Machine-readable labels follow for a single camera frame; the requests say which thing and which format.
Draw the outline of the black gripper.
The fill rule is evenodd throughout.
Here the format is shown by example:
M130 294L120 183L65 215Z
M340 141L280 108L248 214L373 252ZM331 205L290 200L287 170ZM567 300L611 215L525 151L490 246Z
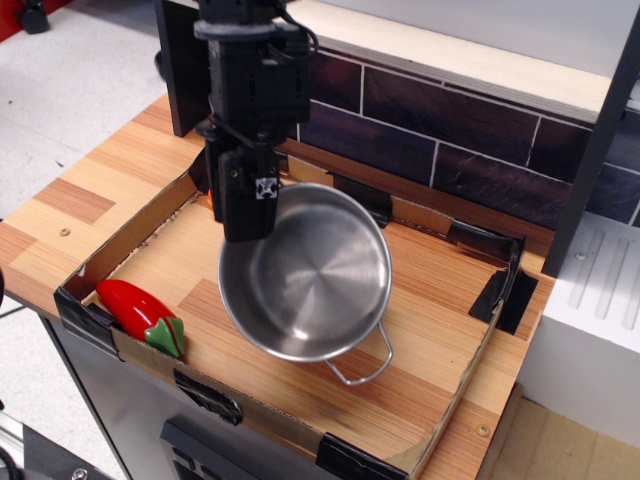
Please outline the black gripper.
M205 139L214 218L229 242L268 237L275 226L280 156L272 149L310 116L311 33L291 23L214 24L194 34L208 43L212 120ZM233 138L250 147L235 146Z

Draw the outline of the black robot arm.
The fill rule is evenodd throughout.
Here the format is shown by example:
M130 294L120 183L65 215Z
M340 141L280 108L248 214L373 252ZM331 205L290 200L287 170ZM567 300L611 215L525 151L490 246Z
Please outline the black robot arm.
M262 240L275 225L277 147L310 117L316 34L284 1L202 1L194 35L208 45L211 117L197 133L214 218L229 242Z

